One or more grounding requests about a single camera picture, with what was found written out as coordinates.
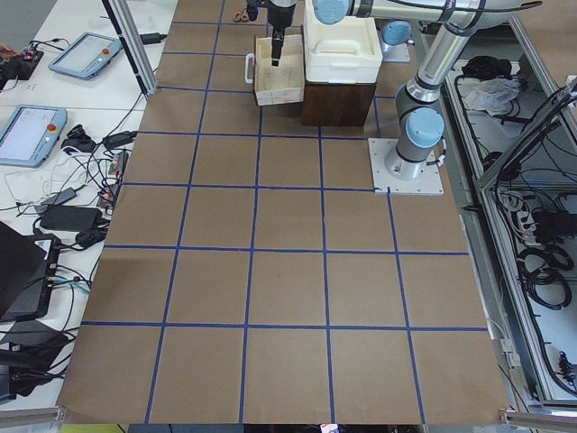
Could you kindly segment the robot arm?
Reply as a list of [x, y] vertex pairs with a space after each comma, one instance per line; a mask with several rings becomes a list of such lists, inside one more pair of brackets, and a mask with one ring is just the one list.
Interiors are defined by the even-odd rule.
[[480, 29], [495, 27], [514, 13], [540, 1], [315, 1], [316, 19], [323, 24], [356, 18], [417, 19], [440, 23], [416, 75], [396, 95], [400, 138], [384, 157], [387, 172], [400, 180], [418, 179], [434, 146], [442, 139], [444, 120], [433, 104], [468, 40]]

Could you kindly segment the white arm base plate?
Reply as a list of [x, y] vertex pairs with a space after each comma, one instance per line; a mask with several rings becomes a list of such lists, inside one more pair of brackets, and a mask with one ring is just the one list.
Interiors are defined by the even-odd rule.
[[368, 140], [373, 190], [376, 194], [442, 196], [444, 188], [434, 151], [421, 162], [397, 153], [397, 139]]

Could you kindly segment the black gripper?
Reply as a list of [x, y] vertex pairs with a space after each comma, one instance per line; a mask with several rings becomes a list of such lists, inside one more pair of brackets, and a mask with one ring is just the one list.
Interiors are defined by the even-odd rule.
[[284, 45], [285, 29], [292, 25], [296, 0], [269, 0], [268, 23], [274, 28], [271, 36], [271, 66], [278, 67]]

